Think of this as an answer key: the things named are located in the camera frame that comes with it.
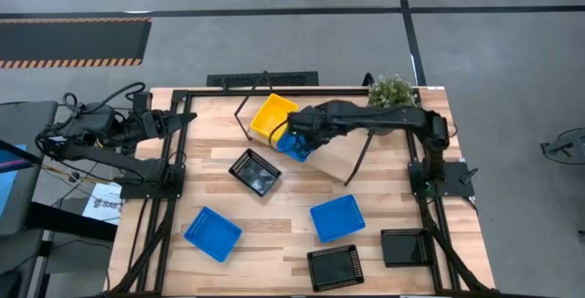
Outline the potted green plant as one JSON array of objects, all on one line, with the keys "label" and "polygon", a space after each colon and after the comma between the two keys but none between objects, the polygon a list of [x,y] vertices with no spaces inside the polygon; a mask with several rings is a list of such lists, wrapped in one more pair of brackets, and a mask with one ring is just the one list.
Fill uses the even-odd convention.
[{"label": "potted green plant", "polygon": [[380,75],[369,83],[367,105],[384,109],[417,106],[415,90],[398,74],[394,77]]}]

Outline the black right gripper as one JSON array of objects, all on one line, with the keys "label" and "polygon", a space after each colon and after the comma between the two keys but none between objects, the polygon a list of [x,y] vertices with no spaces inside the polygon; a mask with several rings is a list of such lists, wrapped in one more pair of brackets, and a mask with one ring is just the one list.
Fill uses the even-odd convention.
[{"label": "black right gripper", "polygon": [[302,137],[310,153],[330,141],[328,117],[323,110],[308,106],[299,112],[290,112],[287,124],[287,132],[295,136],[294,146],[302,143]]}]

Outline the white printed paper sheet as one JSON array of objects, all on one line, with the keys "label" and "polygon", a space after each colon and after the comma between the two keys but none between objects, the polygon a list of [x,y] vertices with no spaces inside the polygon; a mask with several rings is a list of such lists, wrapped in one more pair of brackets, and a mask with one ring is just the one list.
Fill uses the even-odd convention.
[{"label": "white printed paper sheet", "polygon": [[117,226],[120,222],[123,207],[120,197],[121,189],[115,183],[96,184],[82,212],[82,216]]}]

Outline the black perforated floor strip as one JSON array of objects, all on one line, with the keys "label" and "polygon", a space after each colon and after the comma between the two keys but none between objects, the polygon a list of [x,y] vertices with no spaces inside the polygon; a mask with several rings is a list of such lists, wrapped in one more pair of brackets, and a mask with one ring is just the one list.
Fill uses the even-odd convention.
[{"label": "black perforated floor strip", "polygon": [[238,88],[252,86],[319,86],[317,71],[213,74],[207,76],[208,87]]}]

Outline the dark floor stand base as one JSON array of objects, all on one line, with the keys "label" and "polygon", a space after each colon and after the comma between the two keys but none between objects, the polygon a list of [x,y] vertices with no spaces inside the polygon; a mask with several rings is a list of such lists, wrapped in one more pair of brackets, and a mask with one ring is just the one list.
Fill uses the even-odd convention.
[{"label": "dark floor stand base", "polygon": [[545,158],[562,165],[585,165],[585,127],[560,133],[552,143],[542,143]]}]

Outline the black furniture base bar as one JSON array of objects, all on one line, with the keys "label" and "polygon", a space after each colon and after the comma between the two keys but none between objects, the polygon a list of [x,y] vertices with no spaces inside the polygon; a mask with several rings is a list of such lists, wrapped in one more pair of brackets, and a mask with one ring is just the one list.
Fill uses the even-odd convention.
[{"label": "black furniture base bar", "polygon": [[114,242],[117,232],[117,226],[106,221],[86,218],[37,202],[31,202],[29,205],[25,227],[109,242]]}]

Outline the blue panel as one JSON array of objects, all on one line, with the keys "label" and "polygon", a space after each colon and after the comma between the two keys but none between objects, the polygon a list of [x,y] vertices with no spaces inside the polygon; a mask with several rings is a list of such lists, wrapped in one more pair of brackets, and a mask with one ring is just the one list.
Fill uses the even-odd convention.
[{"label": "blue panel", "polygon": [[4,211],[13,184],[16,172],[31,166],[31,162],[10,151],[0,148],[0,214]]}]

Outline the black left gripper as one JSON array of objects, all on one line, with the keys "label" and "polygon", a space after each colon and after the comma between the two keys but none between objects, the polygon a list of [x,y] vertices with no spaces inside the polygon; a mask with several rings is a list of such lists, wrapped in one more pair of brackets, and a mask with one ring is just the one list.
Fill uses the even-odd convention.
[{"label": "black left gripper", "polygon": [[168,134],[174,133],[183,127],[182,122],[191,122],[197,117],[196,112],[177,113],[173,119],[177,122],[170,122],[172,113],[168,111],[152,110],[142,113],[139,118],[142,123],[144,138],[165,138]]}]

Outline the blue plastic slotted basket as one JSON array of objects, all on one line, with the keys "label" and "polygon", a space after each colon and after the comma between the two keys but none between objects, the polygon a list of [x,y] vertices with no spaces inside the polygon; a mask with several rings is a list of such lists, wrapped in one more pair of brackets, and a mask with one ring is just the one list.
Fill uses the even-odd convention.
[{"label": "blue plastic slotted basket", "polygon": [[203,207],[184,233],[184,239],[217,262],[224,262],[242,229],[211,208]]},{"label": "blue plastic slotted basket", "polygon": [[345,195],[310,209],[319,240],[328,243],[366,227],[356,199]]},{"label": "blue plastic slotted basket", "polygon": [[296,134],[300,134],[300,133],[294,133],[294,132],[285,132],[282,137],[279,139],[278,143],[277,143],[277,151],[280,153],[284,153],[286,155],[288,155],[289,157],[291,157],[293,160],[296,160],[298,162],[305,162],[306,159],[308,158],[310,152],[306,149],[306,142],[313,140],[310,137],[307,137],[305,135],[301,135],[301,144],[299,146],[294,146],[294,137]]}]

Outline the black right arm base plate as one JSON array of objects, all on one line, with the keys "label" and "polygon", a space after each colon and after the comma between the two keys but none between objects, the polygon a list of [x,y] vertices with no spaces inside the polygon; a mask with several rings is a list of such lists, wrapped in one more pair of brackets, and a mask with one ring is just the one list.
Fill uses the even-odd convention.
[{"label": "black right arm base plate", "polygon": [[469,169],[465,162],[447,162],[444,167],[445,182],[439,187],[423,177],[423,164],[408,164],[409,180],[414,196],[419,197],[474,197],[472,183],[477,168]]}]

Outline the black hazard-striped floor mat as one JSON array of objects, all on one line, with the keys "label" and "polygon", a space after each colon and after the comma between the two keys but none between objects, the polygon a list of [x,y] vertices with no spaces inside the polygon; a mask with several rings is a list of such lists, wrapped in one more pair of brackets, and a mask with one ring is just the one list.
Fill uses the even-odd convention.
[{"label": "black hazard-striped floor mat", "polygon": [[0,19],[0,69],[139,66],[152,23],[150,17]]}]

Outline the yellow plastic slotted basket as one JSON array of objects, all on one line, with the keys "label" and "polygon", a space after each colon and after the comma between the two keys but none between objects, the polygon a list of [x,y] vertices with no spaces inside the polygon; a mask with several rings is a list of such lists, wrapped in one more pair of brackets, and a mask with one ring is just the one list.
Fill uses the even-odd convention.
[{"label": "yellow plastic slotted basket", "polygon": [[249,137],[266,144],[269,140],[277,143],[287,129],[285,123],[290,112],[297,112],[300,107],[278,94],[272,93],[252,118]]}]

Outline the black plastic slotted basket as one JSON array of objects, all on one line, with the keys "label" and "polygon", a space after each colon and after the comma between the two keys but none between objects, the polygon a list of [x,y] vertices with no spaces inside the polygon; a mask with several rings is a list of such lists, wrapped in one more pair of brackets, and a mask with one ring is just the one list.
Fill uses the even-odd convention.
[{"label": "black plastic slotted basket", "polygon": [[316,293],[365,282],[354,244],[308,252],[306,257]]},{"label": "black plastic slotted basket", "polygon": [[434,264],[434,248],[426,229],[382,229],[380,240],[387,268]]},{"label": "black plastic slotted basket", "polygon": [[229,168],[229,173],[260,197],[266,196],[282,172],[252,149],[247,149]]}]

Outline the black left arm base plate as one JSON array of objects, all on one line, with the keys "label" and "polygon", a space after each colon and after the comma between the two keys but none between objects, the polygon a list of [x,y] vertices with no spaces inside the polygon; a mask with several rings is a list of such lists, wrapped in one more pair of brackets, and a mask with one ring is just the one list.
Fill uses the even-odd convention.
[{"label": "black left arm base plate", "polygon": [[127,171],[113,182],[122,187],[122,199],[173,199],[181,197],[185,176],[184,165],[160,164],[143,171],[142,176]]}]

